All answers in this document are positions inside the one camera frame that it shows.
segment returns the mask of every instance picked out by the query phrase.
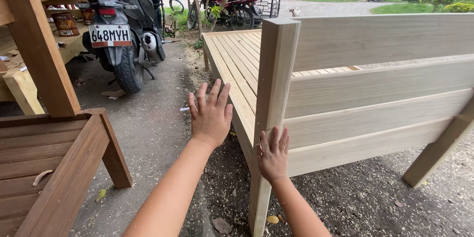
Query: white dog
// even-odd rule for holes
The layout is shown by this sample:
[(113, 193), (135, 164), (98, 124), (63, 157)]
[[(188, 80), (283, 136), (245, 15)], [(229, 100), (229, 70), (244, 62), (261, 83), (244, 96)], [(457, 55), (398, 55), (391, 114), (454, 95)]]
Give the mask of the white dog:
[(299, 17), (299, 14), (301, 14), (299, 7), (297, 7), (296, 9), (290, 8), (290, 12), (293, 14), (293, 17)]

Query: forearm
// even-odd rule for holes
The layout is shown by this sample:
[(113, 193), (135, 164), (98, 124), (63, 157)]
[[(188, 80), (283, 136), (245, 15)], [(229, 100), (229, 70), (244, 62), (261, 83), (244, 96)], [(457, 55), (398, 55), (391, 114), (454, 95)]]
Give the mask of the forearm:
[(178, 236), (212, 151), (206, 144), (191, 140), (141, 206), (123, 236)]
[(288, 177), (271, 182), (295, 237), (330, 237), (326, 227)]

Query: wheel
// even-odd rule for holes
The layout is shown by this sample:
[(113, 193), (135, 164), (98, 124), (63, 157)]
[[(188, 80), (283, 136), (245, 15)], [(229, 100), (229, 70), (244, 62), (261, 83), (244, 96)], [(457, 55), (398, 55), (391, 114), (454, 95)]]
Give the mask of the wheel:
[(237, 6), (235, 12), (230, 16), (230, 27), (232, 30), (247, 30), (254, 27), (254, 15), (245, 6)]
[(188, 12), (188, 30), (194, 29), (198, 22), (198, 14), (196, 11), (196, 4), (191, 4), (191, 9)]
[(121, 62), (114, 66), (118, 85), (131, 94), (136, 94), (143, 88), (143, 67), (133, 63), (134, 57), (133, 50), (128, 46), (123, 46)]

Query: red motorcycle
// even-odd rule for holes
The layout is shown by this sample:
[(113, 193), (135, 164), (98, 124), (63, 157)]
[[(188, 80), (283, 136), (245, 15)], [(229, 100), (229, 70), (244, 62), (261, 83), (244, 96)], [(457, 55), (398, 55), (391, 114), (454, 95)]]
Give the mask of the red motorcycle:
[[(219, 6), (223, 0), (209, 0), (208, 8)], [(255, 2), (257, 0), (229, 0), (224, 5), (224, 10), (219, 14), (216, 25), (226, 26), (233, 30), (246, 30), (254, 27), (254, 13), (259, 14), (260, 10)], [(199, 7), (204, 5), (206, 0), (199, 0)], [(208, 21), (214, 21), (216, 15), (208, 11)], [(191, 4), (188, 12), (188, 29), (196, 27), (197, 13), (195, 3)]]

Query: exhaust pipe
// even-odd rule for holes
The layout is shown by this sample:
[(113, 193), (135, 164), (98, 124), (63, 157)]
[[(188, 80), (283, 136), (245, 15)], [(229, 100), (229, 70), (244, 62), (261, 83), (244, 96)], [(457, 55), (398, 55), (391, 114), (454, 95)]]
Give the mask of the exhaust pipe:
[(157, 51), (157, 37), (151, 32), (145, 32), (142, 35), (142, 47), (148, 55), (151, 64), (157, 64), (161, 61)]

